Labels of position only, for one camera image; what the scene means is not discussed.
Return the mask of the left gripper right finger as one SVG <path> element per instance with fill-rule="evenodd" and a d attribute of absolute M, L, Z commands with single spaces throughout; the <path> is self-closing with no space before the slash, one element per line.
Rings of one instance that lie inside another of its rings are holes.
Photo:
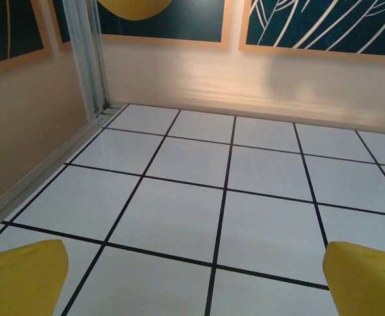
<path fill-rule="evenodd" d="M 339 315 L 385 315 L 385 251 L 331 242 L 322 268 Z"/>

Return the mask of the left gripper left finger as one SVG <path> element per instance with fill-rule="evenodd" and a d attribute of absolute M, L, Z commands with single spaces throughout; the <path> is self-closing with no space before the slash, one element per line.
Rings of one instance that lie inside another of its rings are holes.
<path fill-rule="evenodd" d="M 67 273 L 61 240 L 0 252 L 0 315 L 52 315 Z"/>

